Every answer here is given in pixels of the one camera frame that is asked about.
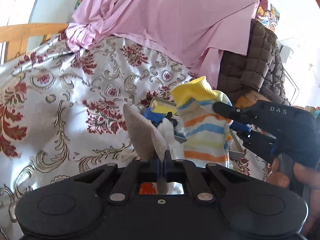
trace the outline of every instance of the screw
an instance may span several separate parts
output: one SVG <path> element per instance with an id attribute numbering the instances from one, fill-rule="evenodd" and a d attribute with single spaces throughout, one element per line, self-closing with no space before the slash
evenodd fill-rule
<path id="1" fill-rule="evenodd" d="M 202 201 L 209 201 L 209 200 L 213 199 L 213 196 L 210 193 L 200 193 L 198 195 L 198 199 L 200 199 Z"/>
<path id="2" fill-rule="evenodd" d="M 113 201 L 123 201 L 125 199 L 125 195 L 122 193 L 113 193 L 109 198 Z"/>
<path id="3" fill-rule="evenodd" d="M 158 199 L 158 204 L 165 204 L 165 200 L 164 199 Z"/>

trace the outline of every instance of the quilted fabric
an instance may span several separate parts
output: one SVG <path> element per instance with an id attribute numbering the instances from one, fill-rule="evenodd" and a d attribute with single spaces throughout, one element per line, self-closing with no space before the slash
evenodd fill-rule
<path id="1" fill-rule="evenodd" d="M 251 20 L 247 56 L 225 51 L 221 60 L 218 90 L 235 101 L 254 89 L 269 100 L 289 105 L 284 91 L 284 68 L 277 36 L 257 20 Z"/>

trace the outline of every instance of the bed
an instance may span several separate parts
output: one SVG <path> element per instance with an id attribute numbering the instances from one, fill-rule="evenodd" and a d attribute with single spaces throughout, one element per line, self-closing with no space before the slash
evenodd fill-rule
<path id="1" fill-rule="evenodd" d="M 171 100 L 173 87 L 194 78 L 184 65 L 126 38 L 110 36 L 72 53 L 66 26 L 0 27 L 0 42 L 7 42 L 0 66 L 0 239 L 22 236 L 14 208 L 26 192 L 136 157 L 124 104 L 143 109 L 154 96 Z M 43 36 L 42 45 L 26 52 L 31 36 Z M 247 95 L 239 104 L 255 99 Z M 249 151 L 238 165 L 263 180 L 270 169 Z"/>

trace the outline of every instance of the human hand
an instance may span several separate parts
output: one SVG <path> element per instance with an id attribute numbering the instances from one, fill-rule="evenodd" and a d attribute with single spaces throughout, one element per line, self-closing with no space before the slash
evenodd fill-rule
<path id="1" fill-rule="evenodd" d="M 279 172 L 280 163 L 275 159 L 272 164 L 272 174 L 268 178 L 268 183 L 279 187 L 288 187 L 289 178 L 285 174 Z M 307 221 L 302 228 L 302 234 L 306 235 L 316 229 L 320 222 L 320 172 L 314 169 L 295 163 L 293 172 L 298 181 L 307 184 L 310 187 L 310 209 Z"/>

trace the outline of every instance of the pink fabric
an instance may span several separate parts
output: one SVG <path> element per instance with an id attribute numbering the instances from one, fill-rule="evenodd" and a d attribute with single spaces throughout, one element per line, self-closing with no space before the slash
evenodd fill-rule
<path id="1" fill-rule="evenodd" d="M 66 34 L 73 51 L 114 34 L 159 50 L 217 87 L 222 52 L 246 55 L 259 0 L 83 0 Z"/>

